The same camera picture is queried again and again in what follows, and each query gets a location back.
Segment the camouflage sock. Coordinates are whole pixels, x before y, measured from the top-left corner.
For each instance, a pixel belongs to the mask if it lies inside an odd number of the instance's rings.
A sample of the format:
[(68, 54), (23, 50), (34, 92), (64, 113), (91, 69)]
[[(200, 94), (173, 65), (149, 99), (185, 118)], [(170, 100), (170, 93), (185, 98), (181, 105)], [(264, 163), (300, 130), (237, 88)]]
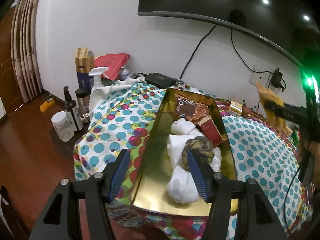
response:
[(186, 141), (181, 155), (181, 166), (188, 171), (188, 152), (195, 151), (199, 158), (206, 163), (211, 163), (214, 158), (214, 147), (205, 136), (197, 136)]

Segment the yellow snack packet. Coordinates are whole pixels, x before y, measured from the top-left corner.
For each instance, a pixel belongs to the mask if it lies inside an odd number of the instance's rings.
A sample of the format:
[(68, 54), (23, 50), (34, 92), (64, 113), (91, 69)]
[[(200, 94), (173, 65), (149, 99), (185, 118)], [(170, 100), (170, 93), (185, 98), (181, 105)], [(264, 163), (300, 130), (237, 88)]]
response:
[(271, 89), (265, 88), (260, 83), (257, 82), (256, 86), (260, 97), (260, 103), (266, 113), (268, 122), (278, 130), (284, 129), (286, 127), (285, 120), (277, 117), (273, 109), (273, 107), (284, 107), (283, 100), (274, 94)]

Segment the brown braided doll figurine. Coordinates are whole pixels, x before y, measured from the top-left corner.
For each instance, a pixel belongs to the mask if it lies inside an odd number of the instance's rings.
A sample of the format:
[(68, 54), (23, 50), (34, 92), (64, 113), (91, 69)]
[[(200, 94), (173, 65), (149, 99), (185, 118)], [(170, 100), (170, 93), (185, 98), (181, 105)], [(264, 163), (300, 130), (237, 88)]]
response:
[(257, 105), (254, 105), (251, 108), (246, 105), (246, 100), (245, 99), (242, 102), (243, 102), (243, 104), (242, 104), (242, 113), (241, 113), (242, 117), (247, 118), (251, 114), (258, 112), (258, 109), (259, 109), (259, 106), (260, 106), (260, 101), (258, 102)]

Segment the white sock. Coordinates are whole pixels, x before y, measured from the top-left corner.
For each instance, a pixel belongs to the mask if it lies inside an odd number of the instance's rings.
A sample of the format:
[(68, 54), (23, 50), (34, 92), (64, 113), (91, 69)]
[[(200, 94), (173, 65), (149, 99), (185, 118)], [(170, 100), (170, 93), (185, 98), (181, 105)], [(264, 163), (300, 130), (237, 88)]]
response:
[(199, 194), (190, 172), (177, 165), (167, 184), (168, 195), (178, 204), (189, 204), (198, 201)]
[(202, 132), (200, 132), (194, 123), (191, 121), (185, 120), (184, 118), (180, 118), (177, 121), (171, 124), (170, 130), (172, 134), (175, 135), (194, 135), (203, 136)]

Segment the orange patterned snack packet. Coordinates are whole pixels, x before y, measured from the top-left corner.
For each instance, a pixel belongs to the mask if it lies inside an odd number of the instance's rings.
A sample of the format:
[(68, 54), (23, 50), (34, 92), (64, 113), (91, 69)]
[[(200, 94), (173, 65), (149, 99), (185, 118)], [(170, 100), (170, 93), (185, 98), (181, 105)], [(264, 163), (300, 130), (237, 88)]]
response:
[(287, 136), (291, 136), (292, 135), (292, 129), (289, 128), (288, 126), (286, 125), (283, 125), (282, 128), (281, 128), (282, 132)]

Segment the white folded towel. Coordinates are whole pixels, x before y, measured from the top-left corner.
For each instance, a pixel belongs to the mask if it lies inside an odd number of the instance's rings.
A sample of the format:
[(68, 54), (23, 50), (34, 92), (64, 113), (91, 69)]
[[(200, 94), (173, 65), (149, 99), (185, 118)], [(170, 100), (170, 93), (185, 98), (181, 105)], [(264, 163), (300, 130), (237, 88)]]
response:
[[(169, 135), (167, 140), (167, 153), (170, 157), (172, 168), (177, 165), (181, 166), (181, 155), (185, 143), (189, 139), (195, 138), (194, 135)], [(221, 150), (219, 147), (214, 148), (214, 158), (209, 164), (214, 172), (221, 171)]]

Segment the dark red small box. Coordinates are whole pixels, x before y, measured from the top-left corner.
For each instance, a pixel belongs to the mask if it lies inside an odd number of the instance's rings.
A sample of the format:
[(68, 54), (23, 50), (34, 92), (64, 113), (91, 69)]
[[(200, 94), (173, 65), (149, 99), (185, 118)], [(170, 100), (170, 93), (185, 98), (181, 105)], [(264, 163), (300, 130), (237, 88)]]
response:
[(212, 143), (213, 148), (216, 148), (223, 143), (223, 138), (211, 117), (207, 116), (201, 119), (197, 124), (204, 136)]

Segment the black plug adapter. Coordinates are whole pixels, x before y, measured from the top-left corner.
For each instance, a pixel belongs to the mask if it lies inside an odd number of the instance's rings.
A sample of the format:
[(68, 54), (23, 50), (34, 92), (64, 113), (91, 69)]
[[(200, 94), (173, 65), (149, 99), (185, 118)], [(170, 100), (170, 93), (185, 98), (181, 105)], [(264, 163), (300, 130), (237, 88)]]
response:
[(282, 83), (281, 83), (282, 76), (283, 76), (283, 74), (280, 72), (280, 69), (276, 68), (276, 70), (274, 71), (272, 78), (271, 78), (271, 85), (274, 88), (281, 88), (282, 90), (285, 89), (285, 86), (282, 85)]

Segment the polka dot bed cloth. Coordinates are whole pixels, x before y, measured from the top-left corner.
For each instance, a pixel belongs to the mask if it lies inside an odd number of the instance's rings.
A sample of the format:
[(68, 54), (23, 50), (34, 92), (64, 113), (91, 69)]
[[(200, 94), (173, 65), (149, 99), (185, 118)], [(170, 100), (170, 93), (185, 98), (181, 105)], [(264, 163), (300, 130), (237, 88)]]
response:
[[(164, 95), (165, 90), (142, 82), (109, 89), (94, 111), (88, 132), (75, 145), (75, 178), (85, 180), (102, 171), (126, 148), (131, 164), (110, 216), (124, 226), (152, 223), (169, 239), (199, 239), (204, 230), (203, 218), (138, 216), (129, 207), (129, 194)], [(297, 149), (291, 139), (257, 116), (231, 116), (227, 100), (217, 98), (215, 102), (231, 145), (237, 178), (255, 178), (284, 230), (299, 230), (311, 218), (312, 208), (307, 206), (304, 187), (294, 176)]]

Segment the brown snack packet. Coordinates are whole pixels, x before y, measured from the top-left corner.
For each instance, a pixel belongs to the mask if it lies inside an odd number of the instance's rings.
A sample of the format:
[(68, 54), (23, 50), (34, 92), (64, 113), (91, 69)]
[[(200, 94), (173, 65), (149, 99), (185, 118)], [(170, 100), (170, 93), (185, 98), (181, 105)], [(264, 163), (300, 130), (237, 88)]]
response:
[(185, 118), (185, 120), (197, 125), (206, 120), (212, 120), (207, 105), (177, 94), (175, 94), (175, 109), (171, 114), (176, 118)]

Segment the clear plastic jar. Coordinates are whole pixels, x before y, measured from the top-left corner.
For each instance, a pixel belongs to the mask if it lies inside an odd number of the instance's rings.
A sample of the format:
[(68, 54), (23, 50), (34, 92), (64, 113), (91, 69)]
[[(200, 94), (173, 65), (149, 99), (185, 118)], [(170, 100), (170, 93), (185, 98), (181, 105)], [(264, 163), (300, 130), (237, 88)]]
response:
[(66, 112), (60, 111), (55, 113), (51, 118), (51, 122), (58, 137), (63, 142), (68, 142), (74, 137), (74, 131)]

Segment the yellow cigarette box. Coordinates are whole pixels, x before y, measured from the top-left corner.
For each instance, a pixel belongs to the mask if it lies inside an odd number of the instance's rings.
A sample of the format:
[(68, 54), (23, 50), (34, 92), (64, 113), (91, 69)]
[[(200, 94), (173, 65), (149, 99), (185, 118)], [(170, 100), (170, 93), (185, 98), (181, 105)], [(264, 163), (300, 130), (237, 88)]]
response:
[(228, 112), (230, 115), (239, 118), (242, 115), (243, 105), (236, 101), (231, 101)]

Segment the white spray bottle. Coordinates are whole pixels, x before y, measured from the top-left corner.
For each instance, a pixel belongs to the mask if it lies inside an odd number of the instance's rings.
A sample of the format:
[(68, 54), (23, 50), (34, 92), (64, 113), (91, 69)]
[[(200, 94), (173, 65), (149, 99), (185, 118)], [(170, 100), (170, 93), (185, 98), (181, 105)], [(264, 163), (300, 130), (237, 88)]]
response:
[(89, 72), (88, 75), (93, 77), (92, 91), (104, 87), (101, 75), (106, 71), (108, 71), (108, 67), (95, 67)]

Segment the dark lidded tumbler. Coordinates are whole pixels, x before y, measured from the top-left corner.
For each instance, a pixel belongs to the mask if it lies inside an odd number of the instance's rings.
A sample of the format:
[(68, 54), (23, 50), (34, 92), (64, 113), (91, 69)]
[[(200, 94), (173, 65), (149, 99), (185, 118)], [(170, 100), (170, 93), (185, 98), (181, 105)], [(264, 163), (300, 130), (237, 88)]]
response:
[(90, 91), (85, 88), (78, 88), (75, 91), (75, 95), (78, 101), (81, 117), (88, 119), (90, 117), (90, 111), (89, 111)]

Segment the white wall socket plate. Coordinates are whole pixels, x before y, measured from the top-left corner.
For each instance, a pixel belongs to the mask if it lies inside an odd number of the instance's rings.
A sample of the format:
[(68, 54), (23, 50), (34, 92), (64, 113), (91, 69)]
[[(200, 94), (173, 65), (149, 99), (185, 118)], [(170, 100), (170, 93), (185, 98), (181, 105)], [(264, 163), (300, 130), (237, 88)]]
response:
[(267, 72), (265, 69), (260, 68), (258, 65), (254, 65), (252, 67), (254, 72), (252, 72), (251, 77), (249, 79), (249, 83), (256, 86), (257, 83), (261, 84), (265, 88), (271, 89), (274, 94), (278, 95), (282, 89), (276, 88), (271, 85), (272, 74)]

